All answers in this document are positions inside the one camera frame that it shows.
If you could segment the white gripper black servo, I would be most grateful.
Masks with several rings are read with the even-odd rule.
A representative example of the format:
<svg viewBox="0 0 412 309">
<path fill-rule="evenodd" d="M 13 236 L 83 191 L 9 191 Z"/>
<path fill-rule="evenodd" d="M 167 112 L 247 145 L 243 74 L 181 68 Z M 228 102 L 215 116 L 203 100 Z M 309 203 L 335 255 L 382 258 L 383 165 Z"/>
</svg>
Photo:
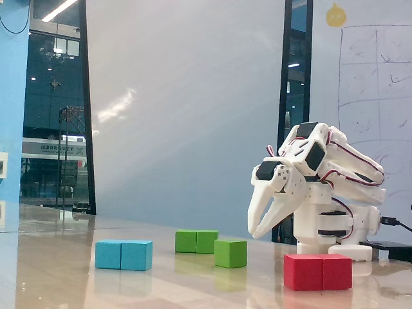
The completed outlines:
<svg viewBox="0 0 412 309">
<path fill-rule="evenodd" d="M 248 232 L 255 239 L 293 213 L 306 196 L 304 176 L 285 158 L 266 157 L 254 168 L 251 184 L 254 191 L 247 212 Z M 273 201 L 261 218 L 271 198 Z"/>
</svg>

